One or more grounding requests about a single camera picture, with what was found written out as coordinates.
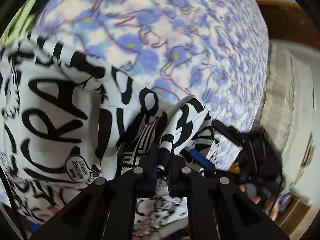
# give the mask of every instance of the yellow flower center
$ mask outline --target yellow flower center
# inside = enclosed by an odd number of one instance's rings
[[[92,22],[92,19],[90,17],[83,18],[82,20],[84,22],[86,22],[86,23],[91,23]]]
[[[178,55],[177,53],[174,53],[174,54],[173,54],[173,59],[174,59],[174,60],[178,60],[178,59],[179,59],[179,55]]]

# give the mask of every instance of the blue object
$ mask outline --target blue object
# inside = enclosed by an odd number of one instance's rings
[[[204,157],[200,152],[195,149],[190,150],[191,157],[196,161],[196,163],[209,171],[216,171],[216,167],[211,163],[206,157]]]

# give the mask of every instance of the light green fabric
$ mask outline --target light green fabric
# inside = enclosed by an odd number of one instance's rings
[[[35,3],[36,0],[28,0],[19,9],[0,38],[0,47],[12,44],[21,33],[29,30],[35,18],[29,14]]]

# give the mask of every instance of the metal rivet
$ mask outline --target metal rivet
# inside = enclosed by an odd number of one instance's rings
[[[103,185],[106,182],[106,180],[104,178],[97,178],[94,182],[97,185]]]
[[[141,174],[141,173],[143,173],[143,168],[136,167],[136,168],[133,169],[133,172],[136,173],[136,174]]]
[[[183,173],[185,173],[185,174],[189,174],[189,173],[191,172],[191,169],[188,168],[188,167],[184,167],[184,168],[181,169],[181,171],[182,171]]]
[[[228,178],[226,178],[226,177],[220,178],[219,181],[220,181],[221,184],[224,184],[224,185],[227,185],[230,182],[230,180]]]

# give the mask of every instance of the black and white garment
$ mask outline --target black and white garment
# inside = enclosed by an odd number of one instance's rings
[[[155,141],[159,155],[195,148],[206,156],[212,146],[211,117],[193,96],[172,105],[106,61],[35,34],[0,58],[0,163],[19,211],[35,223],[97,177],[136,167]],[[137,230],[187,216],[186,200],[158,183],[155,200],[138,200]]]

